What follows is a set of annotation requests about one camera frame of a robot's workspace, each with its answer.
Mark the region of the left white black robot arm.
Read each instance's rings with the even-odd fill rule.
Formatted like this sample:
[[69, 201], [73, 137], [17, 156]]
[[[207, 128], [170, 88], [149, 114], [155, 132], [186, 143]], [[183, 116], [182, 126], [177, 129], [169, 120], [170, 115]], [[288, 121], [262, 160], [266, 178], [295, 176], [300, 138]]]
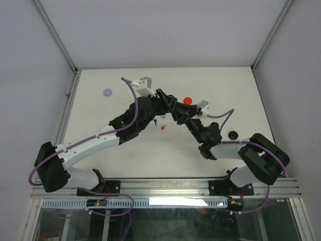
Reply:
[[85, 137], [70, 143], [41, 145], [32, 174], [38, 174], [40, 183], [29, 178], [33, 186], [42, 186], [48, 193], [64, 187], [88, 189], [99, 195], [105, 181], [97, 169], [83, 170], [74, 165], [107, 148], [113, 148], [136, 138], [156, 116], [173, 112], [177, 98], [157, 89], [155, 95], [134, 97], [134, 102], [120, 116]]

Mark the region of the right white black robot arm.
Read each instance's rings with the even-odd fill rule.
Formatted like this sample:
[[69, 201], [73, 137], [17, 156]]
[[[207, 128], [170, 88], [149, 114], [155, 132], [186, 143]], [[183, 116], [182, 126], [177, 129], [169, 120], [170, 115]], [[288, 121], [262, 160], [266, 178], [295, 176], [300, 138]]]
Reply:
[[222, 125], [211, 123], [204, 126], [201, 118], [208, 117], [208, 102], [197, 105], [170, 102], [173, 120], [185, 125], [200, 144], [201, 155], [207, 160], [242, 160], [244, 166], [228, 170], [223, 181], [215, 188], [219, 195], [236, 194], [248, 184], [256, 182], [273, 185], [279, 177], [286, 175], [286, 166], [290, 158], [282, 149], [260, 133], [248, 139], [233, 138], [224, 141], [221, 136]]

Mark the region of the red round charging case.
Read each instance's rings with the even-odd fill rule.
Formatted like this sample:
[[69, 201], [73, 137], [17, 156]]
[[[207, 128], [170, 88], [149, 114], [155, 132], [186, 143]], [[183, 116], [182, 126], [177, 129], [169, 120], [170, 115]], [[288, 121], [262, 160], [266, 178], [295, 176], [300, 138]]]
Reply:
[[191, 105], [193, 103], [193, 100], [192, 100], [192, 98], [187, 96], [184, 98], [183, 103], [186, 105]]

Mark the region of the purple round charging case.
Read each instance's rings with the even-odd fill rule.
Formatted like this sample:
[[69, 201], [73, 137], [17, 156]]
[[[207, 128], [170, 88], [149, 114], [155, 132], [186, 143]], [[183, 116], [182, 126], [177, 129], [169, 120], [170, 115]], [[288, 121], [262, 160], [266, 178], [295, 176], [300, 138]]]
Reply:
[[112, 90], [110, 88], [104, 89], [103, 95], [106, 97], [110, 97], [112, 95]]

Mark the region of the small electronics board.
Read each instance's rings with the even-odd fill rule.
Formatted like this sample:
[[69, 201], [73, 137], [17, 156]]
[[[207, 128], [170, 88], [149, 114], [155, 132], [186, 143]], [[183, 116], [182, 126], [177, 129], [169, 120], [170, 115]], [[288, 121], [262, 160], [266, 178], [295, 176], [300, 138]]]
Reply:
[[86, 202], [87, 207], [101, 207], [107, 206], [108, 199], [88, 199]]

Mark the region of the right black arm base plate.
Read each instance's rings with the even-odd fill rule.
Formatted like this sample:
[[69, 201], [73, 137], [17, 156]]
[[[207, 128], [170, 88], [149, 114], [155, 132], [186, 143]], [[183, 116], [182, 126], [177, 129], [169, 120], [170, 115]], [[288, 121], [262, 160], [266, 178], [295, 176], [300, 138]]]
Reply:
[[224, 196], [227, 198], [232, 198], [233, 196], [253, 196], [254, 189], [253, 185], [246, 184], [243, 187], [237, 187], [230, 181], [226, 180], [209, 180], [209, 195], [210, 196]]

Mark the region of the left aluminium frame post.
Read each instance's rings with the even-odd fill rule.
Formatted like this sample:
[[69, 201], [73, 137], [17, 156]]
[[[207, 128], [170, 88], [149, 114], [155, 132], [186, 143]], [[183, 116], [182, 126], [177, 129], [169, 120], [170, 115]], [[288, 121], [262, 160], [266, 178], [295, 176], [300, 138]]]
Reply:
[[31, 0], [31, 3], [34, 6], [38, 15], [40, 16], [42, 22], [44, 23], [52, 40], [56, 44], [61, 55], [63, 56], [65, 62], [68, 64], [68, 66], [70, 67], [70, 69], [73, 73], [77, 73], [78, 68], [76, 67], [74, 61], [72, 60], [70, 54], [68, 53], [64, 43], [62, 42], [62, 40], [61, 40], [55, 26], [53, 25], [47, 11], [45, 10], [43, 4], [41, 3], [40, 0]]

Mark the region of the aluminium frame post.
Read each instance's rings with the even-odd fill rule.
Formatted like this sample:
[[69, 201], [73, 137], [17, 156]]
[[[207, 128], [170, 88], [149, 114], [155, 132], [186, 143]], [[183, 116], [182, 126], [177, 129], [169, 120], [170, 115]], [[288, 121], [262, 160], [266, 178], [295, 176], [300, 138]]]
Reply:
[[267, 51], [269, 45], [271, 44], [274, 36], [276, 35], [278, 29], [280, 28], [281, 24], [283, 23], [284, 19], [286, 18], [289, 10], [291, 9], [294, 0], [286, 0], [284, 2], [284, 5], [282, 6], [279, 14], [277, 15], [276, 20], [274, 21], [267, 37], [265, 38], [263, 45], [261, 46], [255, 60], [253, 61], [251, 65], [252, 72], [256, 71], [256, 68], [258, 67], [259, 63], [261, 62], [265, 52]]
[[38, 15], [40, 16], [42, 22], [44, 23], [52, 40], [56, 44], [61, 55], [63, 56], [65, 62], [68, 64], [68, 66], [70, 67], [70, 69], [73, 73], [77, 73], [78, 68], [76, 67], [74, 61], [72, 60], [70, 54], [68, 53], [64, 43], [62, 42], [62, 40], [61, 40], [55, 26], [53, 25], [47, 11], [45, 10], [43, 4], [41, 3], [40, 0], [31, 0], [31, 3], [34, 6]]

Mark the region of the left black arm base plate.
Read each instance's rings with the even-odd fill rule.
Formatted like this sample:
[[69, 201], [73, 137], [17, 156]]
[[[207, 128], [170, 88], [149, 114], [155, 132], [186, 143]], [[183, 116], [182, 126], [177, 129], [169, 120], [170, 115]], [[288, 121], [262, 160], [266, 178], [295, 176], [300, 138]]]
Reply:
[[108, 193], [119, 193], [121, 189], [121, 181], [120, 180], [105, 180], [104, 184], [98, 184], [97, 187], [91, 189], [91, 192], [95, 192], [95, 194], [88, 192], [84, 189], [78, 188], [76, 195], [77, 196], [97, 196], [96, 193], [103, 193], [103, 196]]

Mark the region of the aluminium mounting rail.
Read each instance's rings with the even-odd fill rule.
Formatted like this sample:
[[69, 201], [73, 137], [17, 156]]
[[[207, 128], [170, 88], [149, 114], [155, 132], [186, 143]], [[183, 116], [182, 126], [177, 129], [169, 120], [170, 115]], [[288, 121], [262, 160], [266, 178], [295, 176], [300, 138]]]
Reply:
[[[220, 180], [220, 178], [106, 178], [106, 180], [120, 180], [121, 189], [133, 198], [148, 197], [191, 197], [209, 198], [209, 180]], [[270, 188], [261, 182], [252, 183], [253, 196], [244, 198], [263, 199], [269, 191], [270, 198], [301, 198], [301, 190], [294, 178], [279, 178]]]

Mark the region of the right aluminium frame post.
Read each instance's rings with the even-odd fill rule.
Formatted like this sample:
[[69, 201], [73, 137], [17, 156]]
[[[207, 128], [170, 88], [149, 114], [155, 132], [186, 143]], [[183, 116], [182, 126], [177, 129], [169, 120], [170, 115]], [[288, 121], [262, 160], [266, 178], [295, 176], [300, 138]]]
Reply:
[[261, 62], [265, 52], [267, 51], [269, 45], [271, 44], [274, 36], [276, 35], [278, 29], [280, 28], [281, 24], [283, 23], [284, 19], [286, 18], [289, 10], [291, 9], [294, 0], [286, 0], [284, 2], [284, 5], [282, 6], [279, 14], [277, 15], [276, 20], [274, 21], [267, 37], [265, 38], [263, 45], [261, 46], [255, 60], [253, 61], [251, 65], [252, 72], [256, 71], [256, 68], [258, 67], [259, 63]]

